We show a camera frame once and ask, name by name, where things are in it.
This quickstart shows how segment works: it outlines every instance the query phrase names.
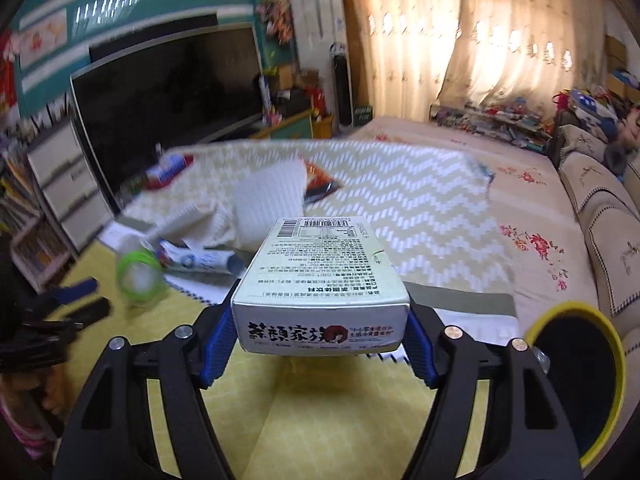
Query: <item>zigzag pattern blanket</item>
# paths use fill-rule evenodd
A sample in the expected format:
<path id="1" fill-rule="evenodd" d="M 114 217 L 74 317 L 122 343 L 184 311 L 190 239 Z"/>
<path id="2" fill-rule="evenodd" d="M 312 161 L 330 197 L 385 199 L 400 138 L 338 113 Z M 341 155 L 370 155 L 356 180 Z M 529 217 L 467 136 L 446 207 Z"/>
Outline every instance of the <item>zigzag pattern blanket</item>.
<path id="1" fill-rule="evenodd" d="M 497 223 L 488 213 L 491 179 L 472 156 L 340 140 L 242 140 L 175 151 L 193 153 L 195 163 L 170 186 L 139 196 L 124 211 L 126 216 L 156 223 L 183 205 L 195 203 L 206 210 L 214 200 L 231 211 L 231 190 L 238 180 L 303 156 L 344 185 L 309 206 L 306 215 L 366 217 L 403 281 L 502 298 L 483 302 L 479 312 L 474 301 L 461 306 L 447 304 L 445 297 L 438 304 L 444 323 L 498 344 L 520 335 L 510 261 Z"/>

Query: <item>tv screen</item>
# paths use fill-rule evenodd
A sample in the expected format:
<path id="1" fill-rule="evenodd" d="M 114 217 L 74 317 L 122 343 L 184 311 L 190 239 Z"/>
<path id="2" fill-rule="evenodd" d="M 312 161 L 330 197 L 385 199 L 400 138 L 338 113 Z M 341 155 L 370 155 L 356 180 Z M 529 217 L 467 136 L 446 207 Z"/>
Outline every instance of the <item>tv screen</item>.
<path id="1" fill-rule="evenodd" d="M 194 144 L 260 114 L 259 73 L 247 25 L 152 40 L 73 75 L 86 151 L 111 193 L 156 163 L 158 145 Z"/>

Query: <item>yellow mat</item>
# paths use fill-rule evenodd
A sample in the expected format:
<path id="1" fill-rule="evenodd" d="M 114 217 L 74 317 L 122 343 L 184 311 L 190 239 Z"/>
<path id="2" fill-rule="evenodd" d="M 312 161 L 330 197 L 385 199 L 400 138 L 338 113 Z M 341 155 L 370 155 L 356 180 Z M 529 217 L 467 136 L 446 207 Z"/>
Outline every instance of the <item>yellow mat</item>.
<path id="1" fill-rule="evenodd" d="M 98 293 L 113 306 L 109 318 L 84 330 L 70 348 L 74 397 L 111 337 L 123 335 L 132 344 L 159 340 L 174 327 L 193 323 L 203 308 L 173 289 L 153 308 L 127 307 L 117 291 L 114 268 L 113 252 L 94 242 L 65 279 L 69 285 L 93 276 L 100 284 Z M 179 476 L 159 384 L 149 383 L 160 462 L 165 471 Z M 244 352 L 237 344 L 224 376 L 202 393 L 231 469 L 243 480 L 398 480 L 434 394 L 405 364 L 364 356 L 263 356 Z M 479 381 L 459 474 L 476 464 L 487 394 L 488 383 Z"/>

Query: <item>cardboard box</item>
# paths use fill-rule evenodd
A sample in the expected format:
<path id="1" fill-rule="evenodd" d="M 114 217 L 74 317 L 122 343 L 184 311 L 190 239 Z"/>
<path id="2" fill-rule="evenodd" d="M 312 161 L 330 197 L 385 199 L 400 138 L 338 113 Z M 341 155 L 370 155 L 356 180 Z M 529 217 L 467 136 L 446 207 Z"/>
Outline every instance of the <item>cardboard box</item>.
<path id="1" fill-rule="evenodd" d="M 636 90 L 632 86 L 625 86 L 625 97 L 629 99 L 632 103 L 640 102 L 640 90 Z"/>
<path id="2" fill-rule="evenodd" d="M 607 86 L 607 90 L 612 91 L 614 94 L 618 94 L 620 97 L 625 96 L 626 85 L 613 74 L 607 75 L 606 86 Z"/>
<path id="3" fill-rule="evenodd" d="M 320 71 L 315 68 L 301 68 L 296 77 L 296 84 L 302 88 L 305 86 L 317 87 L 320 83 Z"/>
<path id="4" fill-rule="evenodd" d="M 278 65 L 274 72 L 275 73 L 266 74 L 269 78 L 269 90 L 271 94 L 293 88 L 295 74 L 293 63 Z"/>
<path id="5" fill-rule="evenodd" d="M 607 72 L 613 72 L 619 68 L 626 70 L 626 63 L 616 56 L 607 55 Z"/>
<path id="6" fill-rule="evenodd" d="M 608 56 L 615 56 L 619 60 L 624 62 L 626 66 L 626 46 L 621 41 L 617 40 L 613 36 L 604 37 L 604 51 Z"/>
<path id="7" fill-rule="evenodd" d="M 231 298 L 242 348 L 277 355 L 393 351 L 409 295 L 363 217 L 276 222 Z"/>
<path id="8" fill-rule="evenodd" d="M 329 115 L 319 121 L 313 121 L 314 139 L 331 139 L 334 129 L 334 116 Z"/>

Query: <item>tape roll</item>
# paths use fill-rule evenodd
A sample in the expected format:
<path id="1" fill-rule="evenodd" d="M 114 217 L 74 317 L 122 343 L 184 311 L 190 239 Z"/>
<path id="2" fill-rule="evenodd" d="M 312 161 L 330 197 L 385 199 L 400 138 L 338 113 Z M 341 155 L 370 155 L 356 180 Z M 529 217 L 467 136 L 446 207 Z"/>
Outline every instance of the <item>tape roll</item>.
<path id="1" fill-rule="evenodd" d="M 129 288 L 125 281 L 128 273 L 132 271 L 132 268 L 138 264 L 142 264 L 152 269 L 153 272 L 158 274 L 158 279 L 152 283 L 148 290 L 141 292 L 140 290 L 133 290 Z M 146 249 L 138 251 L 131 251 L 125 254 L 122 259 L 116 265 L 116 282 L 120 291 L 130 300 L 138 303 L 146 303 L 151 301 L 160 292 L 164 286 L 164 279 L 162 277 L 162 266 L 156 259 L 154 254 Z"/>
<path id="2" fill-rule="evenodd" d="M 579 301 L 540 317 L 525 337 L 551 360 L 547 375 L 574 431 L 584 469 L 611 436 L 625 395 L 625 353 L 603 314 Z"/>

